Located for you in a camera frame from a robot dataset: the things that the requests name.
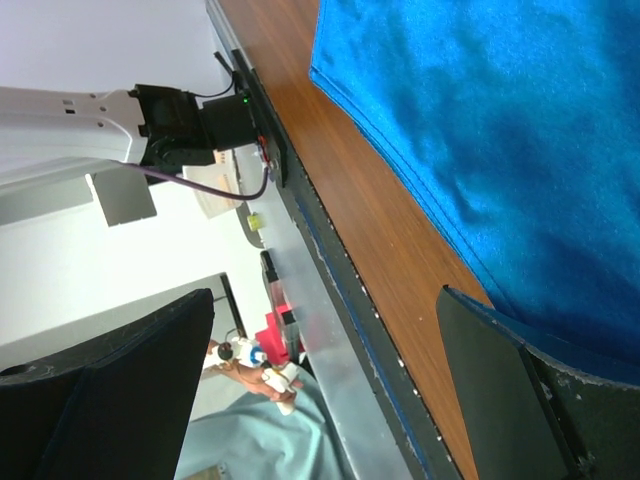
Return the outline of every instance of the blue cloth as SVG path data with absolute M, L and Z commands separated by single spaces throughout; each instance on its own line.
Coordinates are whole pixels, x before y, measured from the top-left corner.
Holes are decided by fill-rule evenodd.
M 640 364 L 640 2 L 322 0 L 311 78 L 497 310 Z
M 213 466 L 223 466 L 231 480 L 353 479 L 318 384 L 305 371 L 298 378 L 304 386 L 291 415 L 247 393 L 226 410 L 191 422 L 176 480 Z

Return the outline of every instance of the brown wooden surface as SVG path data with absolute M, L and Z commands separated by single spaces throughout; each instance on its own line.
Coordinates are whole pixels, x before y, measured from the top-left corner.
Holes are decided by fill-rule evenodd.
M 221 0 L 464 477 L 476 479 L 435 316 L 484 292 L 384 161 L 310 82 L 317 0 Z

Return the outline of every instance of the purple cable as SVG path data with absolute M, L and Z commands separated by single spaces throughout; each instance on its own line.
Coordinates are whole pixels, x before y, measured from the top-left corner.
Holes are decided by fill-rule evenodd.
M 269 183 L 269 167 L 265 166 L 262 172 L 262 185 L 260 189 L 256 193 L 252 193 L 250 195 L 241 195 L 238 193 L 225 192 L 224 190 L 218 190 L 217 188 L 208 187 L 206 185 L 202 185 L 201 183 L 192 182 L 191 180 L 185 180 L 184 178 L 174 177 L 173 175 L 169 175 L 168 173 L 156 172 L 147 167 L 143 167 L 142 165 L 138 165 L 136 163 L 120 163 L 120 165 L 124 165 L 125 167 L 132 168 L 134 170 L 138 170 L 139 172 L 148 175 L 149 177 L 155 177 L 160 180 L 166 180 L 168 182 L 174 182 L 179 185 L 184 185 L 185 187 L 193 188 L 194 190 L 199 190 L 201 192 L 209 193 L 211 195 L 217 195 L 218 197 L 228 198 L 231 200 L 239 200 L 241 202 L 246 202 L 250 200 L 256 200 L 262 196 L 262 194 L 267 189 L 267 185 Z

